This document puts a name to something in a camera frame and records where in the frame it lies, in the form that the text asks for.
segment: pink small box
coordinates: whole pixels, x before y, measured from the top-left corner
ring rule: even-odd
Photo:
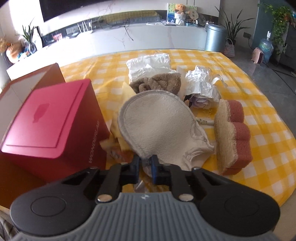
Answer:
[[[109,138],[90,80],[33,91],[7,132],[7,159],[47,182],[90,166],[105,169]]]

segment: gray tile floor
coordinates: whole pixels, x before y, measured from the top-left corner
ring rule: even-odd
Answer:
[[[236,46],[235,54],[231,60],[250,76],[296,137],[296,78],[291,69],[272,63],[269,67],[254,64],[252,50],[243,47]]]

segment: crumpled white plastic packaging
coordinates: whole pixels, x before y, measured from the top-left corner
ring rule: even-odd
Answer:
[[[187,83],[183,95],[192,95],[190,101],[196,108],[209,109],[219,103],[221,95],[214,85],[218,80],[222,81],[225,88],[228,87],[220,75],[213,75],[210,68],[203,66],[195,66],[194,70],[189,70],[185,80]]]
[[[140,56],[126,62],[128,67],[129,83],[142,78],[152,77],[156,74],[176,73],[171,69],[170,57],[167,53]]]

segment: woven basket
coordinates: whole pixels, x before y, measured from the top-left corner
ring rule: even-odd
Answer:
[[[233,58],[235,56],[235,52],[234,52],[234,45],[231,39],[229,39],[231,41],[232,44],[229,44],[229,42],[227,41],[228,39],[226,39],[226,43],[225,43],[225,49],[224,49],[224,55],[228,58]]]

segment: sponge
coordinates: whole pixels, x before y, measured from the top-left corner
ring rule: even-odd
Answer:
[[[235,175],[252,160],[251,133],[244,124],[244,110],[240,102],[220,100],[215,116],[218,169],[222,175]]]

